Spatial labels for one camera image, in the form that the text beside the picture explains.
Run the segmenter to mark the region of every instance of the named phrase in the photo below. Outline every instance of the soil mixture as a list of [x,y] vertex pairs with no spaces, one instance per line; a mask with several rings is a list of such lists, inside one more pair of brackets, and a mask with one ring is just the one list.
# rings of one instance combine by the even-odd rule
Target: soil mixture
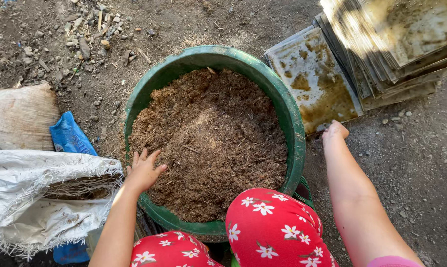
[[128,140],[131,151],[161,149],[166,175],[147,192],[188,222],[225,220],[244,190],[277,189],[286,139],[269,97],[230,70],[193,71],[151,94]]

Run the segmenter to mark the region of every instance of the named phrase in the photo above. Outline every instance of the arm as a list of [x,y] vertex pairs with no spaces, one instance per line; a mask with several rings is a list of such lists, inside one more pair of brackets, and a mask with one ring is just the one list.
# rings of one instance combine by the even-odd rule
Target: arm
[[146,158],[148,153],[146,149],[143,150],[141,156],[138,152],[134,153],[133,167],[126,167],[128,177],[113,201],[97,247],[88,264],[89,267],[128,267],[130,265],[137,199],[167,168],[166,165],[161,165],[153,170],[154,161],[160,152],[155,151],[148,158]]
[[323,133],[327,179],[334,220],[354,266],[375,258],[399,256],[422,262],[390,222],[375,187],[351,155],[344,139],[349,131],[337,121]]

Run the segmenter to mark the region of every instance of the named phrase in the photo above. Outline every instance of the child's hand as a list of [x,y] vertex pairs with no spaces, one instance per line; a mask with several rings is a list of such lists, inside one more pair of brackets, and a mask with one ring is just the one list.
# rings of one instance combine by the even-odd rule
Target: child's hand
[[342,139],[345,139],[348,136],[349,131],[338,121],[332,120],[329,128],[324,130],[324,133],[322,134],[322,142],[323,145],[326,145],[326,143],[329,142],[329,140],[333,137],[342,137]]
[[161,165],[153,170],[154,162],[161,150],[153,152],[148,158],[148,150],[145,148],[141,156],[138,152],[134,153],[133,166],[126,166],[128,177],[124,185],[138,194],[148,190],[157,180],[157,177],[166,170],[167,166]]

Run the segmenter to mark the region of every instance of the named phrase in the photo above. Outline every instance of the white flower print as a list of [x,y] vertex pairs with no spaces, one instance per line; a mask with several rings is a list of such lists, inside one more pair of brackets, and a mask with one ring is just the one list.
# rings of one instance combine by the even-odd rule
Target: white flower print
[[298,239],[296,237],[297,234],[301,233],[301,231],[296,230],[296,226],[293,226],[292,228],[289,227],[288,225],[284,226],[285,229],[281,229],[281,232],[286,233],[284,235],[285,239],[289,239],[289,238],[294,238],[294,239]]
[[245,207],[248,207],[253,202],[253,198],[247,197],[246,199],[242,200],[242,205],[245,205]]
[[182,234],[181,232],[174,232],[174,233],[178,235],[178,240],[181,240],[181,238],[185,238],[184,234]]
[[279,256],[278,253],[273,251],[272,247],[264,247],[260,246],[260,249],[256,252],[260,252],[262,254],[262,258],[268,257],[273,258],[273,256]]
[[133,244],[133,247],[136,247],[139,244],[141,244],[141,240],[136,241],[136,243]]
[[193,251],[183,251],[182,253],[184,253],[184,257],[198,257],[196,252]]
[[316,255],[316,256],[322,257],[322,253],[323,253],[322,248],[320,248],[320,247],[315,247],[314,252],[315,252],[315,255]]
[[233,255],[235,256],[235,259],[237,260],[237,262],[240,263],[240,258],[238,257],[237,253],[233,253]]
[[266,215],[266,213],[268,212],[269,214],[273,214],[273,212],[270,209],[275,209],[275,207],[273,206],[267,206],[265,203],[262,204],[255,204],[253,205],[256,209],[254,209],[253,211],[259,211],[262,213],[263,216]]
[[168,240],[166,240],[166,241],[161,241],[159,244],[160,244],[160,245],[163,245],[163,246],[170,246],[170,245],[171,245],[171,242],[169,242]]
[[310,239],[309,239],[309,236],[305,236],[304,234],[302,234],[302,235],[300,235],[299,236],[299,238],[301,239],[301,242],[304,242],[304,243],[306,243],[307,245],[309,245],[310,244]]
[[143,252],[143,254],[136,254],[136,258],[133,261],[156,261],[154,258],[152,258],[154,254],[150,254],[149,251]]
[[306,263],[306,267],[317,267],[318,263],[321,263],[319,261],[319,258],[308,258],[307,260],[302,260],[300,263]]
[[233,228],[228,230],[228,233],[229,233],[228,238],[230,239],[230,241],[232,243],[233,243],[233,240],[238,240],[238,236],[237,235],[240,234],[240,230],[237,230],[237,224],[238,223],[235,223],[233,225]]
[[286,197],[284,197],[284,195],[281,195],[281,194],[273,194],[272,198],[279,199],[281,201],[287,201],[288,200]]

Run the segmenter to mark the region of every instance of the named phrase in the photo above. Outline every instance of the stick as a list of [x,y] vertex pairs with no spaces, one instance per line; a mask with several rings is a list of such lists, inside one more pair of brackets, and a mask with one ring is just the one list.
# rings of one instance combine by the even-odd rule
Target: stick
[[200,154],[200,152],[198,152],[197,150],[195,150],[194,148],[190,148],[190,147],[188,147],[188,146],[184,146],[185,148],[187,148],[187,149],[189,149],[189,150],[191,150],[191,151],[194,151],[195,153],[197,153],[197,154]]
[[102,15],[103,11],[98,11],[98,31],[102,30]]

